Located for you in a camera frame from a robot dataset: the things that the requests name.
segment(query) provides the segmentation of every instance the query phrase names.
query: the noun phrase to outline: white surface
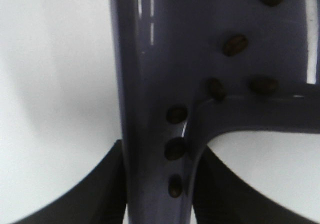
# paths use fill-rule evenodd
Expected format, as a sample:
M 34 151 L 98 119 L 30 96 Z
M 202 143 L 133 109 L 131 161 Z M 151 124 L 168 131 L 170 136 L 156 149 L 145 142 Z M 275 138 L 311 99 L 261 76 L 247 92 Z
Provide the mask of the white surface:
M 320 135 L 239 131 L 208 146 L 260 193 L 320 222 Z
M 109 0 L 0 0 L 0 223 L 83 179 L 121 137 Z

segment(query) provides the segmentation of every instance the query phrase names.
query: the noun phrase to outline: black curved object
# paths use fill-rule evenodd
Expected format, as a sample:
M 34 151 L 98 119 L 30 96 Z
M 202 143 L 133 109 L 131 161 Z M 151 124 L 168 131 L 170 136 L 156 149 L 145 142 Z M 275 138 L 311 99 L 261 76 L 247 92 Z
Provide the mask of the black curved object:
M 197 224 L 316 224 L 254 190 L 209 148 L 196 176 L 193 206 Z
M 126 178 L 121 141 L 65 195 L 15 224 L 121 224 Z

